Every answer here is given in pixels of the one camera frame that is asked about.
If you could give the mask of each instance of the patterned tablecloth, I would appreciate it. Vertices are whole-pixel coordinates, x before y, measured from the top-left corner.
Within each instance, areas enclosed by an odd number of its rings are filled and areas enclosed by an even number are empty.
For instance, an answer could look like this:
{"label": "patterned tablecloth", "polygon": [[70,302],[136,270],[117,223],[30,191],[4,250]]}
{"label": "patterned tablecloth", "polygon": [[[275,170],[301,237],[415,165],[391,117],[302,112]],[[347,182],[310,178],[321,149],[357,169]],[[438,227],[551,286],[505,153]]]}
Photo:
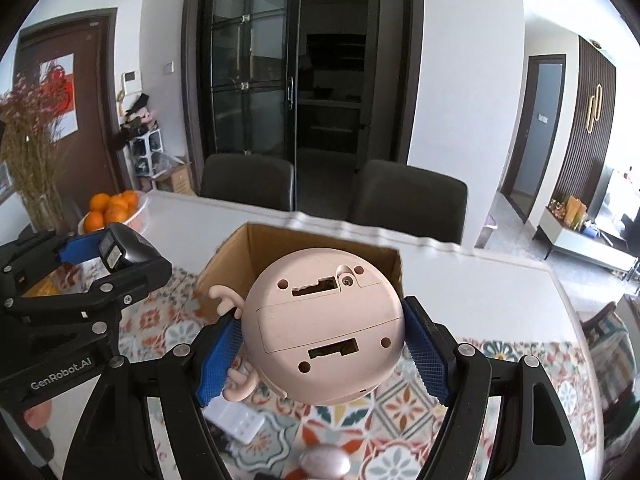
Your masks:
{"label": "patterned tablecloth", "polygon": [[[168,285],[132,305],[120,324],[120,351],[132,361],[160,357],[178,343],[191,343],[207,323],[191,293],[196,276],[174,269]],[[536,355],[559,394],[582,453],[596,445],[596,421],[582,351],[564,342],[505,342],[466,339],[489,356],[518,360]],[[236,359],[236,367],[242,359]],[[264,384],[245,402],[266,421],[248,446],[234,443],[223,455],[236,480],[265,472],[286,480],[306,478],[298,467],[305,447],[320,442],[341,446],[351,456],[344,478],[413,480],[427,459],[446,408],[427,394],[405,349],[394,373],[367,396],[338,406],[309,406],[278,398]],[[171,454],[158,399],[150,399],[152,429],[166,480],[179,474]],[[484,478],[491,455],[500,402],[491,399],[470,479]]]}

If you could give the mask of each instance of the dining table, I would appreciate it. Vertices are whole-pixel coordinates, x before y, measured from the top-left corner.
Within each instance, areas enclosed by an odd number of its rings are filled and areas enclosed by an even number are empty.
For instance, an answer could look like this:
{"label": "dining table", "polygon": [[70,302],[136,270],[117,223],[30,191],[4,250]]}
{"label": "dining table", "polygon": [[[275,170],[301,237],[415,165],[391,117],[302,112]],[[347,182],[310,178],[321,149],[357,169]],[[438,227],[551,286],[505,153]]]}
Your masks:
{"label": "dining table", "polygon": [[[586,480],[598,480],[604,427],[589,349],[578,316],[545,262],[467,249],[377,227],[239,203],[153,190],[145,237],[174,272],[166,287],[125,308],[120,352],[131,361],[162,356],[190,343],[211,322],[193,295],[197,275],[217,248],[247,222],[302,230],[374,246],[392,247],[402,261],[402,289],[416,296],[436,323],[485,355],[519,360],[533,354],[558,392],[582,457]],[[237,358],[235,366],[242,367]],[[82,410],[97,378],[55,397],[47,423],[54,446],[50,463],[60,475]],[[250,444],[233,441],[222,453],[234,480],[266,473],[305,480],[298,457],[320,443],[350,456],[345,480],[414,480],[433,447],[446,408],[428,395],[404,349],[388,380],[365,397],[338,406],[309,406],[281,399],[264,384],[244,401],[265,422]],[[469,479],[484,478],[495,439],[500,400],[491,398]],[[150,421],[165,480],[180,474],[158,399],[149,399]]]}

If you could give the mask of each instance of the pile of oranges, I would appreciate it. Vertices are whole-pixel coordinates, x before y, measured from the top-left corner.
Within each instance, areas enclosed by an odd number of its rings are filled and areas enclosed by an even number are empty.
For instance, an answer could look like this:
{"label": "pile of oranges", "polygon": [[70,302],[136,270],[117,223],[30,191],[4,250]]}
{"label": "pile of oranges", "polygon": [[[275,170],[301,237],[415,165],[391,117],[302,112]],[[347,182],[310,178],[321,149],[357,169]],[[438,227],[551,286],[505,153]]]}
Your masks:
{"label": "pile of oranges", "polygon": [[130,189],[113,196],[106,193],[95,194],[89,202],[90,212],[82,227],[85,233],[92,233],[102,229],[109,222],[125,222],[137,208],[138,195]]}

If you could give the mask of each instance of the blue textured pad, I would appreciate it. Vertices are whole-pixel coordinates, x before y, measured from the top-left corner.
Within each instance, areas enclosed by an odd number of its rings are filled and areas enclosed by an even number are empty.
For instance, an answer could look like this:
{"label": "blue textured pad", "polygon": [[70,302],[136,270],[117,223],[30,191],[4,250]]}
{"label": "blue textured pad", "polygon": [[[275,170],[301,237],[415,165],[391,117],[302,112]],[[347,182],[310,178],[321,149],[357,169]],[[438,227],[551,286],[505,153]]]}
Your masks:
{"label": "blue textured pad", "polygon": [[204,359],[200,371],[200,387],[196,397],[204,408],[222,393],[226,371],[231,368],[242,344],[242,323],[234,319],[225,327]]}
{"label": "blue textured pad", "polygon": [[88,260],[100,257],[98,245],[104,232],[95,232],[90,235],[72,238],[66,247],[60,251],[60,261],[71,265],[81,264]]}
{"label": "blue textured pad", "polygon": [[404,301],[402,301],[402,310],[404,311],[404,338],[424,387],[431,396],[437,397],[441,404],[448,405],[450,391],[447,384],[446,364],[431,342],[427,329]]}

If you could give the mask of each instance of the tv stand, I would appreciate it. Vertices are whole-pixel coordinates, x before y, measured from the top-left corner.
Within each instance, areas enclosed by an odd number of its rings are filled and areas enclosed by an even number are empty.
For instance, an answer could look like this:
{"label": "tv stand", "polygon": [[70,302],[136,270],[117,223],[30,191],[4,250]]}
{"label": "tv stand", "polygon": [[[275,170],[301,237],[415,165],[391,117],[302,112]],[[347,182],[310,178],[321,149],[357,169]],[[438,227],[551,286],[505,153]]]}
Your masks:
{"label": "tv stand", "polygon": [[565,227],[548,209],[542,213],[536,236],[548,243],[545,260],[553,251],[558,251],[621,272],[629,272],[636,262],[636,258],[627,252],[624,240],[609,234],[606,235],[607,240],[589,238]]}

